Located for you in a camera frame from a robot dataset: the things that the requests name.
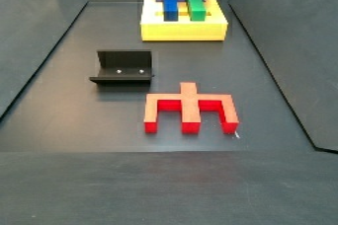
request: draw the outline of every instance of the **red e-shaped piece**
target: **red e-shaped piece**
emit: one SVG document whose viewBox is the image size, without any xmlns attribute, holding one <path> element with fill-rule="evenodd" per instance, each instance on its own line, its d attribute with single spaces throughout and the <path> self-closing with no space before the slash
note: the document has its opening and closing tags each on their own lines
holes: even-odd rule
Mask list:
<svg viewBox="0 0 338 225">
<path fill-rule="evenodd" d="M 158 112 L 182 112 L 182 133 L 198 133 L 199 111 L 218 111 L 224 133 L 235 133 L 239 124 L 231 95 L 196 94 L 195 83 L 180 83 L 180 94 L 148 94 L 144 128 L 147 133 L 158 132 Z"/>
</svg>

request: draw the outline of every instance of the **black bracket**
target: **black bracket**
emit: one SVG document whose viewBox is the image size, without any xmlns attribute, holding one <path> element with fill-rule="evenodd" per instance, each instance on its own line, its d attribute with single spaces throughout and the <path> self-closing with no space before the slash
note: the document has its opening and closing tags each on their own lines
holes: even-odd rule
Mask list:
<svg viewBox="0 0 338 225">
<path fill-rule="evenodd" d="M 100 71 L 89 80 L 99 85 L 152 82 L 150 50 L 97 50 Z"/>
</svg>

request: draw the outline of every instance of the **green block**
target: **green block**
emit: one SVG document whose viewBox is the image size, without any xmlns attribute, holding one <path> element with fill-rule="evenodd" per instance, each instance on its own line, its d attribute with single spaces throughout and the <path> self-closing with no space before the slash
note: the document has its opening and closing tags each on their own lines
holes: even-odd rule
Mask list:
<svg viewBox="0 0 338 225">
<path fill-rule="evenodd" d="M 186 0 L 190 20 L 203 22 L 206 20 L 206 8 L 202 0 Z"/>
</svg>

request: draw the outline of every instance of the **yellow block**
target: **yellow block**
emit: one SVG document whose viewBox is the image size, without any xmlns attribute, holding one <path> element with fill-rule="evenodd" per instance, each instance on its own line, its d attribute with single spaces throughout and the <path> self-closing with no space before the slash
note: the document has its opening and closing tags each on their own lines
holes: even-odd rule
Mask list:
<svg viewBox="0 0 338 225">
<path fill-rule="evenodd" d="M 143 40 L 224 40 L 227 20 L 216 0 L 206 0 L 206 20 L 192 22 L 184 2 L 178 3 L 178 22 L 166 22 L 163 3 L 144 0 L 142 16 Z"/>
</svg>

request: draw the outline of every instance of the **building block structure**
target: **building block structure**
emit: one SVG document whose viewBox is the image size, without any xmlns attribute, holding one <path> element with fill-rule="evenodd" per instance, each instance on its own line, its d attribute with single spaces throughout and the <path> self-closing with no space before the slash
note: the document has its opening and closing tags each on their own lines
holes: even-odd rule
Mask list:
<svg viewBox="0 0 338 225">
<path fill-rule="evenodd" d="M 144 0 L 143 40 L 224 40 L 227 24 L 216 0 Z"/>
<path fill-rule="evenodd" d="M 239 119 L 231 95 L 198 94 L 195 83 L 180 83 L 179 94 L 148 94 L 146 103 L 144 128 L 147 133 L 158 132 L 159 111 L 180 111 L 182 133 L 195 134 L 200 127 L 199 111 L 219 112 L 224 133 L 236 131 Z"/>
<path fill-rule="evenodd" d="M 163 3 L 144 0 L 142 15 L 143 40 L 224 40 L 227 20 L 216 0 L 206 0 L 206 19 L 194 22 L 184 2 L 178 2 L 178 21 L 164 21 Z"/>
</svg>

